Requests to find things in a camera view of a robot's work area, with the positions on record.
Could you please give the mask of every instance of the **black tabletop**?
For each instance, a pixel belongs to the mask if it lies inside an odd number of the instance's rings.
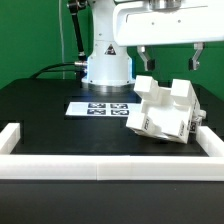
[[[224,102],[194,88],[208,115],[203,125],[224,139]],[[137,136],[127,118],[68,118],[70,101],[140,99],[87,91],[73,80],[16,80],[0,90],[0,128],[22,126],[13,154],[207,156],[193,135],[185,145]],[[221,224],[223,207],[222,182],[0,180],[1,223]]]
[[[203,124],[209,123],[223,137],[224,119],[217,109],[223,111],[224,103],[202,87],[195,86],[195,91],[208,113]],[[139,103],[140,99],[133,91],[87,91],[72,80],[16,80],[0,91],[2,128],[9,121],[22,126],[22,139],[13,153],[206,156],[193,134],[186,145],[138,136],[126,128],[126,117],[65,116],[71,101]]]

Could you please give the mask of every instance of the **green wall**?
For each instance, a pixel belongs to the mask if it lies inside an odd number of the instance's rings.
[[[77,59],[73,25],[67,0],[62,0],[65,39],[65,61]],[[0,1],[0,88],[18,78],[62,61],[58,0]],[[86,53],[92,49],[91,11],[79,13]],[[146,73],[134,47],[129,54],[136,62],[136,74],[149,74],[158,80],[189,79],[201,84],[224,100],[224,42],[207,43],[198,71],[188,71],[193,45],[155,46],[150,55],[156,59],[156,70]],[[61,78],[62,74],[43,77]]]

